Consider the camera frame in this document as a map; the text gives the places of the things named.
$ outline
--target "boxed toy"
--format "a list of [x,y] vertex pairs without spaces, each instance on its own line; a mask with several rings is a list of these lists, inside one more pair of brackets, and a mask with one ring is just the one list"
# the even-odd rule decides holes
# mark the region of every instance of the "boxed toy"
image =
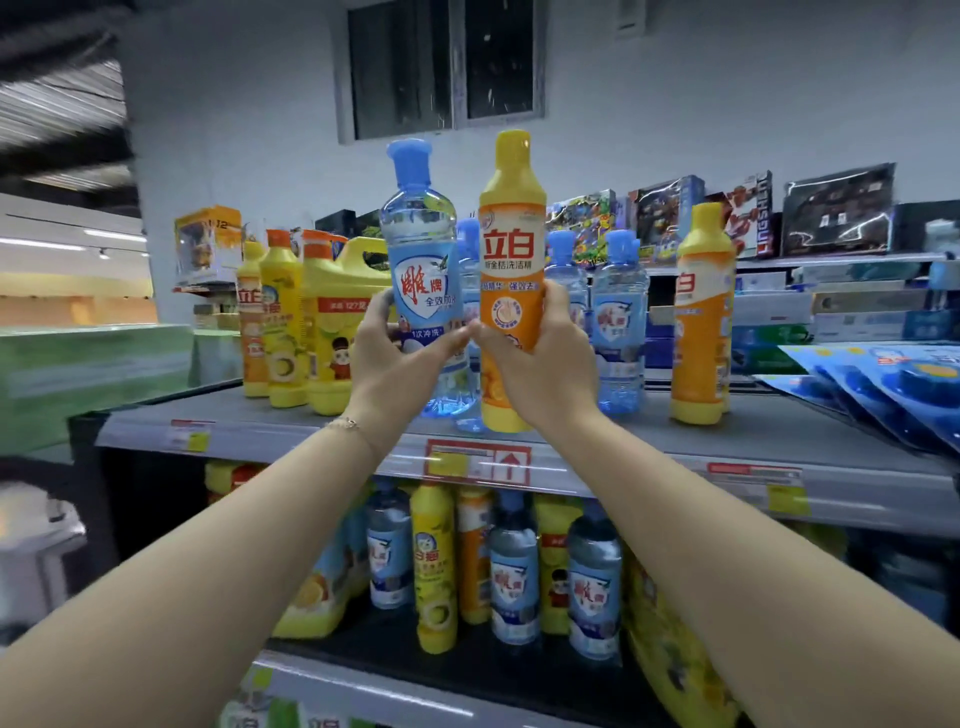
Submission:
[[616,222],[616,193],[591,192],[546,208],[546,231],[569,230],[577,234],[573,259],[587,270],[607,263],[607,231]]
[[690,232],[693,206],[704,200],[704,181],[680,177],[627,195],[627,228],[636,231],[640,260],[647,265],[673,265],[677,247]]
[[886,253],[893,238],[893,162],[789,182],[782,255]]

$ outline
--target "blue bottle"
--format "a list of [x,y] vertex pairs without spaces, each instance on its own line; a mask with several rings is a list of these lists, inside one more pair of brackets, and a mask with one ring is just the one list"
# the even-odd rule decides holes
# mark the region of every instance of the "blue bottle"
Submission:
[[620,662],[620,541],[598,500],[566,534],[569,553],[570,644],[596,662]]
[[553,231],[546,240],[550,246],[550,265],[543,269],[543,275],[566,289],[570,295],[570,320],[586,331],[589,286],[587,271],[573,262],[577,235],[573,231]]
[[510,647],[540,639],[537,528],[520,491],[500,491],[497,524],[487,537],[493,584],[493,634]]
[[414,602],[410,497],[391,478],[374,482],[367,500],[370,601],[377,609],[396,609]]
[[[453,204],[430,188],[430,144],[402,139],[387,147],[399,192],[380,210],[393,271],[400,346],[415,352],[463,325]],[[451,357],[423,409],[426,417],[450,417],[476,399],[469,386],[467,355]]]
[[643,345],[650,277],[631,231],[607,233],[608,263],[593,276],[590,339],[600,370],[600,409],[637,412],[643,393]]

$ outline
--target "ceiling light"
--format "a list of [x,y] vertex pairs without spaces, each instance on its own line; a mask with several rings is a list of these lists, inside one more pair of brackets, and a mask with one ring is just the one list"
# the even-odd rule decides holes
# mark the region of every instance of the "ceiling light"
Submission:
[[128,232],[111,232],[111,231],[98,231],[92,228],[85,228],[84,232],[87,235],[93,235],[94,237],[109,237],[114,240],[131,240],[134,243],[145,243],[147,238],[143,235],[130,235]]
[[0,237],[0,243],[7,245],[26,245],[31,248],[53,248],[58,251],[85,251],[82,245],[64,245],[63,243],[42,243],[39,240],[21,240],[18,237]]

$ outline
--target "metal shelf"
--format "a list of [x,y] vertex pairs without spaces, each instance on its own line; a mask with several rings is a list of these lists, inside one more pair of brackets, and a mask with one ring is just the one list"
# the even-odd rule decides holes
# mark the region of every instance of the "metal shelf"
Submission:
[[[643,411],[620,424],[771,515],[960,537],[953,463],[776,394],[733,395],[732,412],[713,427],[676,423],[668,406],[668,391],[647,391]],[[270,463],[329,421],[231,387],[111,412],[96,444]],[[450,420],[414,420],[377,472],[592,497],[536,432],[471,435]]]

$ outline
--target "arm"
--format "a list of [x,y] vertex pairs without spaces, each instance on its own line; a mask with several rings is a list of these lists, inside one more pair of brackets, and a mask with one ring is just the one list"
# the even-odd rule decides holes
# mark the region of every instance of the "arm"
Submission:
[[471,333],[511,403],[600,498],[756,724],[956,725],[960,643],[604,417],[593,351],[567,306],[548,281],[533,354],[475,323]]
[[360,485],[426,404],[451,332],[415,354],[379,294],[357,331],[346,416],[136,554],[0,658],[4,724],[210,725]]

